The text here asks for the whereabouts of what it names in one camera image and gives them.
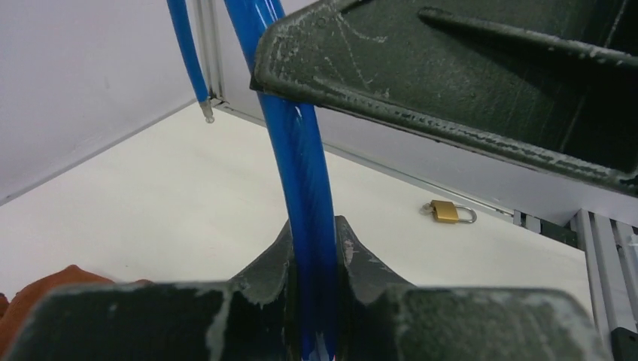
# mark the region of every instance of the black plastic bracket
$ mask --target black plastic bracket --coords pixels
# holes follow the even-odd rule
[[[611,334],[614,361],[638,359],[638,333],[618,327]]]
[[[340,361],[609,360],[589,316],[565,293],[418,288],[366,249],[344,217],[336,231]],[[292,244],[286,225],[227,282],[55,290],[6,360],[298,361]]]
[[[638,194],[638,1],[320,0],[270,26],[265,93]]]

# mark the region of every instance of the white wall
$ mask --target white wall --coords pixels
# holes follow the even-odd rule
[[[194,98],[166,2],[0,1],[0,204]]]
[[[223,96],[231,108],[263,118],[257,97],[248,89],[250,75],[223,0],[212,1],[216,1],[218,9]],[[281,0],[287,14],[312,2],[314,0]],[[585,208],[638,226],[638,198],[533,171],[334,111],[318,109],[317,117],[325,143],[410,177],[556,223],[566,223],[580,208]]]

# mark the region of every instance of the blue tube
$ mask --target blue tube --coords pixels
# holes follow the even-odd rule
[[[284,16],[279,0],[225,0],[249,71],[257,42]],[[284,187],[299,275],[304,360],[334,359],[337,252],[333,201],[314,107],[257,94]]]
[[[208,99],[208,88],[204,81],[202,68],[199,66],[199,60],[197,59],[193,33],[190,30],[190,22],[188,21],[186,1],[166,0],[166,4],[169,6],[173,28],[175,29],[175,35],[178,38],[180,46],[181,57],[186,65],[190,83],[193,85],[193,90],[195,90],[195,97],[197,97],[198,102],[205,102]]]

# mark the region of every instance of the orange cloth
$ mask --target orange cloth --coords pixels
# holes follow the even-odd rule
[[[5,295],[0,293],[0,359],[11,346],[24,320],[29,316],[35,303],[53,288],[63,284],[85,283],[112,284],[113,281],[86,272],[76,265],[70,265],[62,271],[42,278],[19,291],[9,303]]]

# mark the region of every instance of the brass padlock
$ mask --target brass padlock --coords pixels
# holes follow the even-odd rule
[[[460,218],[457,209],[463,209],[469,212],[470,219]],[[432,214],[436,222],[441,223],[474,223],[476,222],[476,212],[469,207],[456,205],[449,201],[433,200],[423,206],[422,210],[426,214]]]

